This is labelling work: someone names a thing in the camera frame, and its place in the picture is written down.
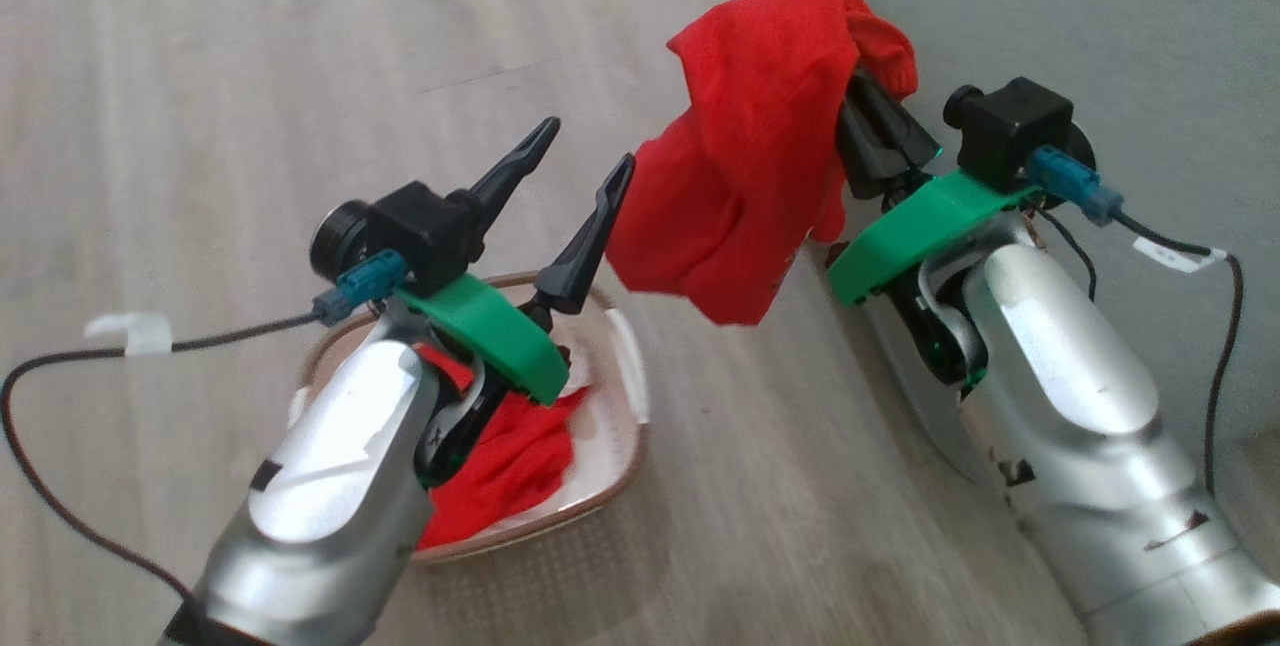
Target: gray wall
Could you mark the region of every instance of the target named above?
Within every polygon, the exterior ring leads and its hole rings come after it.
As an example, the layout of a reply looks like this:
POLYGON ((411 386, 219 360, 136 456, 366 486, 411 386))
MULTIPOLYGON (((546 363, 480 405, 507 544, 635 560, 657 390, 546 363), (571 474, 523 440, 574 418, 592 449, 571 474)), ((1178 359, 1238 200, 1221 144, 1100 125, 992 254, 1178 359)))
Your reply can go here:
MULTIPOLYGON (((947 95, 1027 75, 1075 102, 1133 217, 1239 255, 1248 295, 1219 427, 1222 437, 1280 427, 1280 0, 868 3, 915 43, 922 87, 909 105, 943 141, 946 168, 959 146, 942 123, 947 95)), ((1199 453, 1230 272, 1167 271, 1130 249, 1120 226, 1060 212, 1101 271, 1100 307, 1156 374, 1174 432, 1199 453)), ((873 214, 859 209, 851 223, 873 214)))

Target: green gripper mount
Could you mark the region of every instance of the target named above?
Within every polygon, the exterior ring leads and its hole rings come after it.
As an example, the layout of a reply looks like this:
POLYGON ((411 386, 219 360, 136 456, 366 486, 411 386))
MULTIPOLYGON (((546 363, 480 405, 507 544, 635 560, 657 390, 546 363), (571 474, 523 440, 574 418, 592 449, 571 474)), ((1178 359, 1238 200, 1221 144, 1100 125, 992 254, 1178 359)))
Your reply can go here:
POLYGON ((568 365, 552 336, 506 295, 470 272, 425 299, 403 289, 396 294, 516 388, 529 391, 535 403, 554 403, 568 381, 568 365))
POLYGON ((836 298, 863 303, 1002 210, 1025 207, 1037 192, 1028 187, 1001 194, 965 171, 929 180, 872 223, 831 265, 827 278, 836 298))

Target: white cable clip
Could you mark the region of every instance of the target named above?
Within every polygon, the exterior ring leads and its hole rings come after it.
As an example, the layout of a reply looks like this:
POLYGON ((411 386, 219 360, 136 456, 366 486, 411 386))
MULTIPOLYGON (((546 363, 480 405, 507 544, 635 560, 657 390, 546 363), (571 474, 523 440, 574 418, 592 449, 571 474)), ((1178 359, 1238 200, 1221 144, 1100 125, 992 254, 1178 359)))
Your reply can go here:
POLYGON ((1153 262, 1180 272, 1197 272, 1199 269, 1213 266, 1213 264, 1226 258, 1226 251, 1224 249, 1210 249, 1207 257, 1192 258, 1188 255, 1180 253, 1180 251, 1166 249, 1165 246, 1156 244, 1155 240, 1148 240, 1142 235, 1138 237, 1138 240, 1133 242, 1133 248, 1139 255, 1152 258, 1153 262))
POLYGON ((84 326, 84 339, 127 333, 124 356, 168 354, 173 351, 173 326, 157 312, 102 313, 84 326))

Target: cable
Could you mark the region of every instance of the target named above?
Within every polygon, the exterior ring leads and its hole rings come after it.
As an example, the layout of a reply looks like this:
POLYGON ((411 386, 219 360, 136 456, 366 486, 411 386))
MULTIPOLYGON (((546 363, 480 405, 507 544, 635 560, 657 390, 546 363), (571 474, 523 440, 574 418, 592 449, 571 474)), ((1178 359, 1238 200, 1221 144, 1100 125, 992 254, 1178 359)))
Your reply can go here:
POLYGON ((1213 368, 1213 381, 1208 388, 1208 408, 1204 411, 1204 490, 1213 495, 1213 429, 1217 423, 1217 399, 1222 390, 1222 377, 1226 376, 1226 365, 1231 359, 1231 351, 1235 351, 1235 335, 1240 331, 1240 312, 1244 308, 1244 269, 1240 269, 1240 260, 1235 255, 1226 255, 1226 266, 1231 267, 1231 317, 1226 324, 1226 340, 1222 344, 1222 354, 1217 358, 1217 368, 1213 368))
MULTIPOLYGON (((174 342, 174 353, 186 353, 187 351, 201 351, 210 349, 215 345, 234 344, 234 342, 243 342, 248 339, 255 339, 256 336, 265 336, 269 333, 287 331, 289 327, 305 326, 316 321, 319 315, 306 313, 298 315, 293 319, 280 319, 280 321, 265 322, 261 326, 242 327, 242 330, 232 333, 221 333, 221 335, 205 336, 204 339, 192 339, 188 342, 174 342)), ((172 588, 174 594, 182 599, 183 605, 195 615, 196 627, 200 631, 200 637, 205 640, 209 646, 218 646, 221 641, 216 636, 216 629, 210 623, 209 615, 205 609, 198 604, 196 596, 182 583, 178 577, 166 571, 164 567, 156 564, 151 559, 147 559, 142 554, 133 551, 122 544, 113 541, 111 539, 95 531, 91 526, 84 523, 83 519, 73 514, 70 509, 67 508, 45 484, 45 478, 41 478, 36 472, 35 464, 32 464, 31 458, 27 455, 26 446, 22 445, 22 440, 18 437, 18 429, 14 426, 13 421, 13 390, 17 386, 19 377, 26 376, 36 371, 36 368, 46 367, 46 365, 64 365, 64 363, 78 363, 78 362, 91 362, 91 359, 122 359, 124 358, 124 349, 92 349, 92 351, 64 351, 59 354, 45 354, 36 356, 33 359, 27 359, 18 368, 9 372, 5 376, 4 384, 0 385, 0 423, 4 426, 5 441, 9 444, 9 450, 13 453, 13 459, 18 463, 18 469, 22 469, 24 477, 27 477, 27 484, 31 485, 40 500, 45 503, 54 514, 58 516, 72 531, 83 536, 86 540, 91 541, 92 545, 109 551, 120 560, 129 563, 155 578, 164 582, 165 586, 172 588)))
MULTIPOLYGON (((1208 246, 1188 244, 1184 240, 1170 239, 1162 233, 1152 232, 1151 228, 1140 225, 1129 217, 1128 214, 1115 212, 1115 221, 1129 232, 1142 235, 1143 239, 1153 244, 1164 246, 1166 249, 1181 251, 1184 255, 1197 255, 1208 257, 1213 249, 1208 246)), ((1226 266, 1231 269, 1231 315, 1226 324, 1226 339, 1222 342, 1222 351, 1217 358, 1217 367, 1213 368, 1213 381, 1208 388, 1208 406, 1204 409, 1204 490, 1213 495, 1213 436, 1217 427, 1217 403, 1222 391, 1222 380, 1226 377, 1226 367, 1231 362, 1231 353, 1235 351, 1235 336, 1240 331, 1240 312, 1244 310, 1244 269, 1235 255, 1226 255, 1226 266)))
POLYGON ((1093 301, 1098 292, 1098 269, 1093 267, 1093 260, 1089 258, 1088 253, 1085 253, 1084 246, 1080 246, 1080 242, 1075 240, 1075 237, 1071 235, 1066 225, 1059 221, 1056 216, 1052 216, 1052 214, 1048 214, 1047 210, 1042 207, 1034 209, 1037 214, 1041 214, 1044 221, 1050 223, 1053 228, 1057 228, 1057 232, 1061 233, 1062 240, 1066 242, 1066 246, 1070 246, 1071 249, 1075 251, 1075 255, 1080 257, 1082 262, 1084 262, 1084 269, 1089 272, 1089 301, 1093 301))
POLYGON ((1207 248, 1207 246, 1188 244, 1188 242, 1174 240, 1170 239, 1170 237, 1161 235, 1161 233, 1152 232, 1151 228, 1134 221, 1133 217, 1129 217, 1129 214, 1121 212, 1120 209, 1116 209, 1111 216, 1115 217, 1115 221, 1119 223, 1120 226, 1125 226, 1129 232, 1142 235, 1143 239, 1151 240, 1153 244, 1164 246, 1166 249, 1181 251, 1184 255, 1197 255, 1197 257, 1207 257, 1207 255, 1213 253, 1213 251, 1207 248))

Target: red fabric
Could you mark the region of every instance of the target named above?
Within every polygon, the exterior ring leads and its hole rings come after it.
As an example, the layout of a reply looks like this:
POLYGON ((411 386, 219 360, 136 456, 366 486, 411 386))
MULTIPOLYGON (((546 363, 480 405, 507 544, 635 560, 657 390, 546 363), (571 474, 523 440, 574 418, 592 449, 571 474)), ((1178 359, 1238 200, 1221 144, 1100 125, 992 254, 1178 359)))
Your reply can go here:
POLYGON ((640 146, 609 264, 631 290, 758 324, 805 237, 844 228, 836 114, 854 68, 905 98, 915 52, 864 0, 731 0, 667 46, 690 107, 640 146))
MULTIPOLYGON (((443 368, 458 388, 465 390, 471 385, 474 376, 466 365, 428 345, 417 345, 417 353, 443 368)), ((419 541, 419 550, 462 541, 556 494, 561 476, 573 462, 568 417, 586 391, 588 388, 580 388, 550 408, 535 406, 526 397, 508 395, 462 469, 431 491, 435 516, 419 541)))

